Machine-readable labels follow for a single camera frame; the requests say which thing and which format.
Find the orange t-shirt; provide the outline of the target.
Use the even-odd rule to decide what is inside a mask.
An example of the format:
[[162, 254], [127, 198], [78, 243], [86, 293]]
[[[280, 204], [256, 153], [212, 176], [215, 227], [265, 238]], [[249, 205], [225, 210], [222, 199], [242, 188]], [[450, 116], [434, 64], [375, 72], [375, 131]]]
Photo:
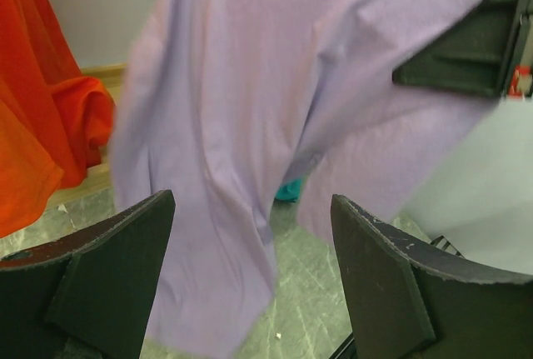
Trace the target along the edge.
[[101, 162], [114, 102], [82, 74], [49, 0], [1, 0], [1, 235]]

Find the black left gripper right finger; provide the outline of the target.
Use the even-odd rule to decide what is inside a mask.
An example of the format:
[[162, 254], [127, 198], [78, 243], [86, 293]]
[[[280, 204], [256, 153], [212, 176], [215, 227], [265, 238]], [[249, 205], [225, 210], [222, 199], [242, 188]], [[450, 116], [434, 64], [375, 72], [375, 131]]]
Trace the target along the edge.
[[331, 225], [351, 320], [335, 357], [531, 357], [531, 276], [446, 252], [341, 195]]

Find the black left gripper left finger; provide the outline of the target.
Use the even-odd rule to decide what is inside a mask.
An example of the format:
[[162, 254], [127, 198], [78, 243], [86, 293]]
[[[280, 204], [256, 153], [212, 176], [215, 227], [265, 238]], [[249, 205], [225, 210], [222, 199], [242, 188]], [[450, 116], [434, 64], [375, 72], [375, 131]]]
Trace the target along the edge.
[[3, 358], [138, 358], [167, 249], [169, 190], [1, 260]]

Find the teal t-shirt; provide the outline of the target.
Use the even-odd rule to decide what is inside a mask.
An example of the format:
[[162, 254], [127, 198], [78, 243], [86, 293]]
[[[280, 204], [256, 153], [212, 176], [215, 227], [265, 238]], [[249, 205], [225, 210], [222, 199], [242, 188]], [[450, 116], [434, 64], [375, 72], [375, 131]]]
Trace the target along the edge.
[[301, 194], [301, 185], [301, 178], [282, 185], [276, 192], [275, 200], [278, 202], [297, 202]]

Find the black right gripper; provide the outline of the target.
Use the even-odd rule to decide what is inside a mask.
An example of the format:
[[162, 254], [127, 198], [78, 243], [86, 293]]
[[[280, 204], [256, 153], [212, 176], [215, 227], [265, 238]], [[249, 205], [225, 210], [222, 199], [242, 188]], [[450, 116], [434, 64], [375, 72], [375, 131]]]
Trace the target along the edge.
[[482, 0], [392, 73], [396, 85], [532, 99], [532, 0]]

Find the purple t-shirt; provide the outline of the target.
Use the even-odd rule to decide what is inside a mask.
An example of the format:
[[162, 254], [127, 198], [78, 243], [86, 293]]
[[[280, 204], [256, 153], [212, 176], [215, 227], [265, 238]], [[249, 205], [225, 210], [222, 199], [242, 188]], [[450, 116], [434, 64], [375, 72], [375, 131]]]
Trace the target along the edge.
[[335, 193], [394, 218], [495, 103], [391, 74], [479, 1], [156, 1], [110, 149], [118, 210], [176, 202], [150, 339], [210, 358], [243, 343], [276, 288], [285, 183], [307, 179], [301, 224], [325, 241]]

